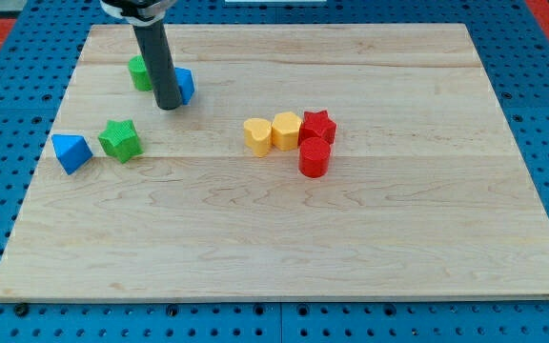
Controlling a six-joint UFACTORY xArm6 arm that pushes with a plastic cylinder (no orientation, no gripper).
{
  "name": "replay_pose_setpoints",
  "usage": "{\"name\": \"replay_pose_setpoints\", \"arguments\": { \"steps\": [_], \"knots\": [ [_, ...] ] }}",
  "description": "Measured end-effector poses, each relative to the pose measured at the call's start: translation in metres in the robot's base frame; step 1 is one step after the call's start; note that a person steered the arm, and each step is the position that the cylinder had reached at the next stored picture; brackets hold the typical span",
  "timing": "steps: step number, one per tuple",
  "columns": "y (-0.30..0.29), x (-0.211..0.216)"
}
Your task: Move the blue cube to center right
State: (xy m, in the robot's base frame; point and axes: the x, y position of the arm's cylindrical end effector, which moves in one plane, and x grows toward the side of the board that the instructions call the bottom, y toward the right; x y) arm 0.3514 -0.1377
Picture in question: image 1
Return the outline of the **black robot arm end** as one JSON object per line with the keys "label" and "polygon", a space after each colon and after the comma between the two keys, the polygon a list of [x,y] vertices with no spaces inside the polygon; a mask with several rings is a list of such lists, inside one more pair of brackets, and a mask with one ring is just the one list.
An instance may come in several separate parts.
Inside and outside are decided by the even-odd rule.
{"label": "black robot arm end", "polygon": [[149,26],[164,18],[177,0],[100,0],[102,10],[133,26]]}

